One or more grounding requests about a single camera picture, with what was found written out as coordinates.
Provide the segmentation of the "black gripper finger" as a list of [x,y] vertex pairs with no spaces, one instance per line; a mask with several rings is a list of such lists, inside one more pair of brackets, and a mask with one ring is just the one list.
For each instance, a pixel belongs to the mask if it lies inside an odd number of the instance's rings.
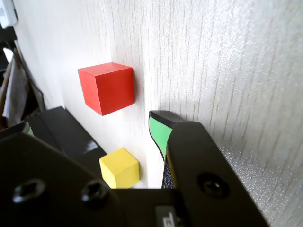
[[95,174],[13,127],[0,135],[3,227],[123,227],[117,197]]
[[149,112],[149,132],[170,168],[192,227],[265,227],[241,180],[200,122]]

